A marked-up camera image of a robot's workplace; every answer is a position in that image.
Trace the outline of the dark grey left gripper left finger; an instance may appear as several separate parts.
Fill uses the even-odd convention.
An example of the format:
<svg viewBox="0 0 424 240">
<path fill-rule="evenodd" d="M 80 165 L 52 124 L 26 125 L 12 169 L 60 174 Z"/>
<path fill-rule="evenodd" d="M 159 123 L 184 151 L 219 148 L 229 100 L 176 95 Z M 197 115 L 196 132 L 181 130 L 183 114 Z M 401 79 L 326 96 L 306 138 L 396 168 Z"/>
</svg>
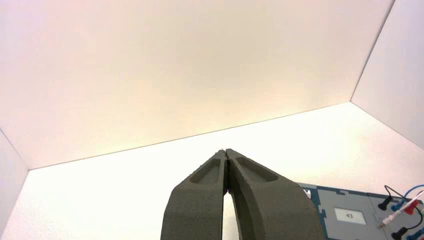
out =
<svg viewBox="0 0 424 240">
<path fill-rule="evenodd" d="M 220 240 L 224 195 L 228 191 L 226 152 L 219 150 L 171 192 L 162 240 Z"/>
</svg>

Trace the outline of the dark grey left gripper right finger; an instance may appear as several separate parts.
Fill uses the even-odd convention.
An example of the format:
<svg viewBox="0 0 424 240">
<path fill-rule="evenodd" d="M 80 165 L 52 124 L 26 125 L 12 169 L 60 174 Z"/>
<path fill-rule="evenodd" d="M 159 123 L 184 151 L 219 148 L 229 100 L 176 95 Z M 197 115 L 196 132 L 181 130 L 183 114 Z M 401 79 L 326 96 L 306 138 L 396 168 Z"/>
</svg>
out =
<svg viewBox="0 0 424 240">
<path fill-rule="evenodd" d="M 233 149 L 226 155 L 239 239 L 325 239 L 319 212 L 299 184 Z"/>
</svg>

